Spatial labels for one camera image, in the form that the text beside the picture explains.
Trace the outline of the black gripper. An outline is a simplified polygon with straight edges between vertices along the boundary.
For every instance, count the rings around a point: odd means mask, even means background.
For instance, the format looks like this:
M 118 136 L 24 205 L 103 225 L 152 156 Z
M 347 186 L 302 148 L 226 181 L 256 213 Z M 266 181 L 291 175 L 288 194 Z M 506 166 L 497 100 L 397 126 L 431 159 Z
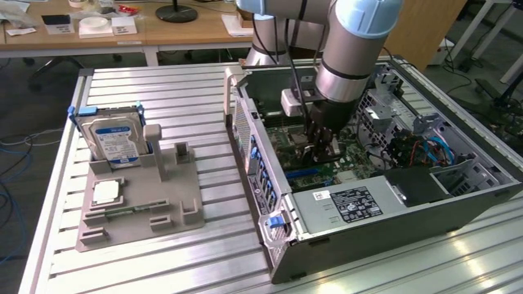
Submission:
M 340 131 L 355 112 L 356 100 L 342 103 L 331 100 L 314 102 L 307 120 L 307 140 L 311 144 L 306 158 L 310 162 L 334 162 L 346 154 Z

